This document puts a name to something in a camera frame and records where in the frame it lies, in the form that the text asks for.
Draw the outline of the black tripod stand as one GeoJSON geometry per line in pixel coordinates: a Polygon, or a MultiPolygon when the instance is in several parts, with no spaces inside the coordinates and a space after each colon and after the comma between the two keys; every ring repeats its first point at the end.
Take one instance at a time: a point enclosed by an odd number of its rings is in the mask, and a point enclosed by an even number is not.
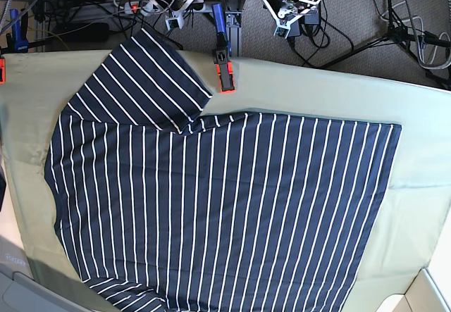
{"type": "Polygon", "coordinates": [[[396,14],[392,0],[387,0],[388,4],[388,27],[387,32],[378,39],[365,44],[357,49],[351,50],[348,54],[342,55],[335,60],[322,65],[320,68],[325,70],[338,63],[345,61],[367,49],[374,48],[377,45],[390,45],[396,44],[413,58],[419,66],[423,69],[426,77],[436,84],[439,88],[450,90],[450,78],[441,78],[435,75],[435,70],[450,69],[450,57],[444,63],[439,65],[433,65],[432,63],[426,63],[424,60],[424,47],[427,45],[433,45],[435,47],[442,47],[446,49],[446,53],[450,54],[450,40],[441,39],[430,32],[418,31],[414,24],[414,16],[412,15],[411,8],[409,6],[409,0],[404,0],[404,4],[408,13],[409,24],[406,25],[404,21],[396,14]]]}

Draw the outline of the navy white striped T-shirt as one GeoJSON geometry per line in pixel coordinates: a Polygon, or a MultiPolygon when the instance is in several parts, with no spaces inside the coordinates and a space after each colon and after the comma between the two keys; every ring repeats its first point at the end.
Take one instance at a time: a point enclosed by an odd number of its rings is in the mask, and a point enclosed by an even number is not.
{"type": "Polygon", "coordinates": [[[211,97],[151,30],[106,57],[44,167],[68,260],[122,311],[341,311],[402,127],[211,97]]]}

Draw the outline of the aluminium frame post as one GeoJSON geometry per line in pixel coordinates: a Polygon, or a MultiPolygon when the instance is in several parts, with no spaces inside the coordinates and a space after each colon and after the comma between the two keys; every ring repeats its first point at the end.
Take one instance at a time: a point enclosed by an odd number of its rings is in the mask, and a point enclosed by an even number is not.
{"type": "Polygon", "coordinates": [[[225,27],[230,44],[231,56],[242,54],[242,12],[246,0],[220,0],[225,13],[225,27]]]}

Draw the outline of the white box corner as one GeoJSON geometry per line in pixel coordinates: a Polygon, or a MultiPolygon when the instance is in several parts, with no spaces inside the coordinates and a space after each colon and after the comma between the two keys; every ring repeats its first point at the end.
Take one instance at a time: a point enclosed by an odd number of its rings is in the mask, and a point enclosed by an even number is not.
{"type": "Polygon", "coordinates": [[[386,298],[377,312],[450,312],[438,286],[426,269],[422,269],[404,294],[386,298]]]}

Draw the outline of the light green table cloth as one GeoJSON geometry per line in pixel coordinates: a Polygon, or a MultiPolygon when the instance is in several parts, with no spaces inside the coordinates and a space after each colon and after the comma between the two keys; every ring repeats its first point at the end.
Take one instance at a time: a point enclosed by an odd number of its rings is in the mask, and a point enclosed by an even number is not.
{"type": "MultiPolygon", "coordinates": [[[[62,108],[106,51],[9,54],[1,86],[1,273],[33,281],[88,310],[111,305],[77,278],[54,234],[54,201],[43,178],[62,108]]],[[[237,91],[215,93],[207,113],[267,110],[399,123],[390,185],[345,311],[376,311],[426,269],[444,297],[450,286],[450,93],[373,77],[250,58],[233,63],[237,91]]]]}

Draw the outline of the grey plastic bin corner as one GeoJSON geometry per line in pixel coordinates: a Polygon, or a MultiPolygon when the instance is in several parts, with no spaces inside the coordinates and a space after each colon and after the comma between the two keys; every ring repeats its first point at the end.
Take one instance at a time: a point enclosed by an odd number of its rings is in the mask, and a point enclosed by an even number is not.
{"type": "Polygon", "coordinates": [[[33,281],[1,273],[1,311],[87,311],[33,281]]]}

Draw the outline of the blue orange left clamp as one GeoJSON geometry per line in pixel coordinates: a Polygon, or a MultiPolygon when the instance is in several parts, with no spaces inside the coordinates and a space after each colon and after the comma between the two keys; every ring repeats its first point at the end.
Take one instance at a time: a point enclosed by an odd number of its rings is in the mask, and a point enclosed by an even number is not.
{"type": "MultiPolygon", "coordinates": [[[[10,9],[10,17],[12,19],[19,16],[18,9],[10,9]]],[[[29,49],[29,41],[26,38],[28,17],[24,16],[15,21],[11,27],[11,33],[6,34],[7,47],[6,51],[1,49],[1,85],[6,82],[6,59],[2,55],[3,52],[7,54],[27,53],[29,49]]]]}

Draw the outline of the white power strip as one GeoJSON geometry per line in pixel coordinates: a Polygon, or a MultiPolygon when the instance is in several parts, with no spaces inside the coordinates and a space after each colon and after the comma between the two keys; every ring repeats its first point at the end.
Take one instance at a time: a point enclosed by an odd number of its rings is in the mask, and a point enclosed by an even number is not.
{"type": "Polygon", "coordinates": [[[138,2],[126,2],[123,6],[123,12],[127,15],[135,13],[141,13],[144,16],[148,16],[154,13],[154,5],[150,1],[138,2]]]}

